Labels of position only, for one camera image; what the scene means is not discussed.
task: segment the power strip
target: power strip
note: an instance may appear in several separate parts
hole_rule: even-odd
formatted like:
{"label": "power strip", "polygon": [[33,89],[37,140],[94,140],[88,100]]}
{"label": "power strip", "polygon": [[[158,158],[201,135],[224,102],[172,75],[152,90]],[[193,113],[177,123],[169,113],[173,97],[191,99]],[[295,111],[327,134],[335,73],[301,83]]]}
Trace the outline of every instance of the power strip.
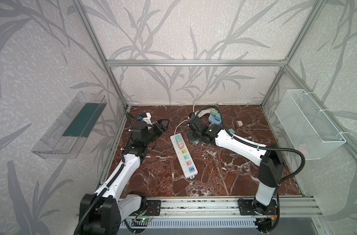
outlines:
{"label": "power strip", "polygon": [[198,170],[194,165],[194,161],[190,156],[189,150],[186,147],[184,139],[180,133],[172,135],[171,141],[173,148],[175,148],[178,161],[180,162],[181,169],[184,172],[185,178],[193,179],[198,174]]}

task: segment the robotic arm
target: robotic arm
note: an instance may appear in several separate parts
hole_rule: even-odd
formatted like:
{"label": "robotic arm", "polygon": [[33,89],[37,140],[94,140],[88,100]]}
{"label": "robotic arm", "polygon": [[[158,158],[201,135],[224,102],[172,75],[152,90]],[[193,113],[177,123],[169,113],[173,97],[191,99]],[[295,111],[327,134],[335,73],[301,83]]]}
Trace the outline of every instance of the robotic arm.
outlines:
{"label": "robotic arm", "polygon": [[120,195],[129,179],[148,154],[148,145],[159,138],[167,129],[169,120],[151,123],[151,114],[143,113],[129,130],[130,139],[121,149],[121,162],[105,183],[94,194],[86,194],[79,208],[79,223],[74,234],[116,234],[122,221],[133,212],[146,210],[144,193],[131,192],[124,199]]}
{"label": "robotic arm", "polygon": [[[216,124],[207,126],[197,115],[188,120],[188,126],[192,131],[191,138],[232,150],[260,167],[258,174],[260,183],[253,200],[253,209],[257,214],[264,214],[280,186],[278,182],[282,179],[285,168],[283,156],[276,151],[260,149],[260,147],[266,147],[264,144],[258,144],[237,135],[230,136],[222,126]],[[243,144],[235,138],[241,139],[249,145]]]}

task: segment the green mat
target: green mat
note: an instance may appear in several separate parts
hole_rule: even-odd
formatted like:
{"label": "green mat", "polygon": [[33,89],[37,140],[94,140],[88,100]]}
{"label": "green mat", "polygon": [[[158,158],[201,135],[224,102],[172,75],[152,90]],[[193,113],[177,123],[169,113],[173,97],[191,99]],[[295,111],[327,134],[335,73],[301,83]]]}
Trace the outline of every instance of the green mat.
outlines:
{"label": "green mat", "polygon": [[91,133],[96,121],[103,112],[106,103],[86,103],[78,115],[74,118],[62,136],[86,137]]}

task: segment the red marble tabletop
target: red marble tabletop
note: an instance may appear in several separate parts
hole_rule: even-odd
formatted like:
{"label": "red marble tabletop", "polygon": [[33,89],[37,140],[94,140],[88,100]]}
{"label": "red marble tabletop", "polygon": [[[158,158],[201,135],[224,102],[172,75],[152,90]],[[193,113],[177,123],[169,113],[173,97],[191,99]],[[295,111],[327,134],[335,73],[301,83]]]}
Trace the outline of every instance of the red marble tabletop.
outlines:
{"label": "red marble tabletop", "polygon": [[[237,135],[254,142],[276,144],[276,140],[259,105],[220,106],[228,129],[233,128]],[[155,148],[147,155],[141,166],[134,172],[121,197],[130,191],[146,193],[148,197],[174,196],[252,196],[258,189],[258,167],[248,159],[228,149],[205,143],[190,143],[186,136],[187,125],[177,129],[189,149],[198,175],[194,179],[185,179],[180,163],[172,147],[170,136],[176,126],[187,119],[193,106],[133,106],[130,113],[138,116],[150,112],[151,121],[170,119],[168,130],[156,141]],[[208,115],[202,117],[208,123]],[[242,127],[236,127],[235,121],[242,121]],[[129,132],[126,124],[118,150],[113,160],[110,173],[120,162],[120,148],[124,146]],[[283,175],[288,175],[286,168]],[[285,181],[279,195],[300,195],[293,179]]]}

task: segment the wallpaper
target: wallpaper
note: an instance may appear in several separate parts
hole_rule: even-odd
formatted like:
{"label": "wallpaper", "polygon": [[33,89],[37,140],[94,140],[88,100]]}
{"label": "wallpaper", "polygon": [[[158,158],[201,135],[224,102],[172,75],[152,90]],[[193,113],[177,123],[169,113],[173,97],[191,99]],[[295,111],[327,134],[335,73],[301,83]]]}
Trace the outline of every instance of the wallpaper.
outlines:
{"label": "wallpaper", "polygon": [[[76,159],[32,147],[78,91],[108,102]],[[67,234],[123,115],[70,1],[0,0],[0,234]]]}
{"label": "wallpaper", "polygon": [[[357,1],[327,1],[290,66],[357,141]],[[274,111],[287,89],[283,76],[264,107],[281,147],[292,147]],[[295,170],[299,159],[286,155]],[[307,161],[295,177],[314,196],[335,235],[357,235],[357,163],[345,146],[320,160]]]}
{"label": "wallpaper", "polygon": [[[314,0],[82,2],[108,60],[241,60],[284,59]],[[129,103],[247,104],[258,103],[276,70],[122,67],[113,73]],[[156,87],[159,93],[150,89]],[[231,99],[230,94],[237,95]]]}
{"label": "wallpaper", "polygon": [[232,66],[118,67],[113,69],[113,74],[122,92],[129,94],[125,96],[129,103],[261,104],[278,69]]}

